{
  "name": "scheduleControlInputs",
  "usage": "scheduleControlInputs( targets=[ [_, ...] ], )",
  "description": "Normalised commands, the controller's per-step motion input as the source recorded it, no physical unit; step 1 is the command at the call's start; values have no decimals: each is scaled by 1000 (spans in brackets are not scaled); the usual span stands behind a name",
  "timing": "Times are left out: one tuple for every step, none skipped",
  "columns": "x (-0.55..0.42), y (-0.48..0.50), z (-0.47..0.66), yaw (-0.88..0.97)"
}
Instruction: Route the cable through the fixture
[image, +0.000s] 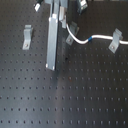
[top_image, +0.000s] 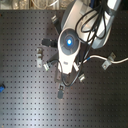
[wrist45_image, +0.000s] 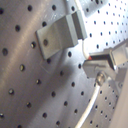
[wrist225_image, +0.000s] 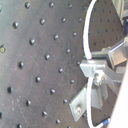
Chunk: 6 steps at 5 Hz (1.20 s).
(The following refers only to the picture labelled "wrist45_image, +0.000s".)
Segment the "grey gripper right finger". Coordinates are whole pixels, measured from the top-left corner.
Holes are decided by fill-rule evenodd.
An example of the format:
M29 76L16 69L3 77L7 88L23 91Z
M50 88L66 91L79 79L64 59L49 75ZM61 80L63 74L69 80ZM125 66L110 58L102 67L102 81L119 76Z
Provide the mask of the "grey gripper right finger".
M107 60L110 64L122 64L128 61L128 41L123 41L115 47L91 54L93 60Z

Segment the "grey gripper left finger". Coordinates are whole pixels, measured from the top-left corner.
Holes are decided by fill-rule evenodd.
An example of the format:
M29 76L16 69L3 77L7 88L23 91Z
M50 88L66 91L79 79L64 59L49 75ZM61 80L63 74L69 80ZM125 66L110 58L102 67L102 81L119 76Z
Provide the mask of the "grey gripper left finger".
M103 72L112 79L116 78L115 64L109 54L92 55L92 59L85 60L82 67L90 78L95 78L99 72Z

